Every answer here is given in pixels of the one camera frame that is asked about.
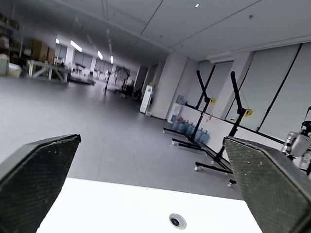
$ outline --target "window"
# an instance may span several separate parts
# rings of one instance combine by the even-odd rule
[[[55,57],[66,59],[67,47],[63,45],[56,44],[55,47]]]
[[[208,77],[213,69],[213,64],[211,64],[209,61],[200,62],[199,64],[199,71],[201,73],[202,81],[204,85],[207,83]],[[199,83],[199,80],[197,78],[196,74],[193,74],[195,77],[192,80],[191,87],[189,89],[189,92],[186,96],[186,101],[189,105],[196,106],[199,102],[199,99],[202,94],[202,89]]]
[[[103,74],[105,74],[107,70],[111,72],[112,64],[109,62],[102,61],[100,59],[96,59],[95,70],[100,70]]]
[[[208,87],[206,89],[207,96],[210,98],[215,98],[217,102],[217,98],[222,90],[222,87],[225,83],[225,81],[228,78],[229,72],[231,70],[233,62],[227,62],[227,63],[219,63],[216,64],[216,67],[214,69],[214,72],[212,74],[212,77],[209,81]],[[201,105],[199,107],[199,110],[203,110],[205,106],[205,102],[202,101]],[[207,107],[206,113],[211,113],[214,108],[214,104],[210,104]]]
[[[299,45],[286,46],[260,50],[255,53],[239,91],[242,106],[252,109],[253,114],[244,117],[240,123],[241,126],[251,130],[258,129],[293,62],[298,47]],[[237,108],[234,100],[226,120],[235,121],[238,116]]]
[[[303,44],[297,59],[262,124],[261,133],[284,140],[301,127],[311,106],[311,43]]]
[[[91,69],[92,59],[92,56],[76,51],[74,54],[73,63],[78,63],[84,65],[87,69]]]

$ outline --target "cardboard box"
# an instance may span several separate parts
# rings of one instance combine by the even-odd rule
[[[33,39],[32,58],[36,61],[45,62],[48,55],[48,46],[46,43]]]
[[[54,56],[55,56],[55,49],[48,48],[47,60],[48,60],[48,63],[51,65],[54,65]]]

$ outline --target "tiled floor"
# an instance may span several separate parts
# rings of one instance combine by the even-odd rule
[[[0,78],[0,161],[25,143],[79,133],[69,177],[241,199],[228,177],[194,171],[202,154],[171,145],[165,121],[139,113],[132,100],[103,92],[103,84],[68,86]]]

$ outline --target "white table surface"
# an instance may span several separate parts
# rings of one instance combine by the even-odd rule
[[[187,222],[184,230],[169,221]],[[67,178],[37,233],[261,233],[241,200]]]

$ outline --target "water bottle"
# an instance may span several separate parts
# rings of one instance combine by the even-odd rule
[[[205,133],[203,133],[203,134],[201,135],[199,141],[200,141],[201,143],[203,143],[203,144],[206,145],[207,142],[208,142],[208,140],[209,140],[209,135],[208,135],[207,130],[206,130]]]
[[[180,132],[180,133],[183,133],[184,132],[184,130],[185,130],[185,121],[184,120],[181,120],[180,122],[179,122],[179,124],[178,124],[178,132]]]
[[[193,122],[191,122],[191,124],[188,125],[186,135],[191,136],[192,128],[193,128]]]
[[[188,126],[189,126],[189,121],[187,120],[185,123],[185,128],[183,130],[183,133],[187,133]]]
[[[203,128],[201,128],[200,130],[196,132],[194,140],[198,142],[202,134],[203,134]]]
[[[178,125],[179,125],[180,120],[181,120],[181,117],[177,118],[177,120],[174,121],[173,127],[172,127],[173,130],[175,130],[175,131],[178,130]]]

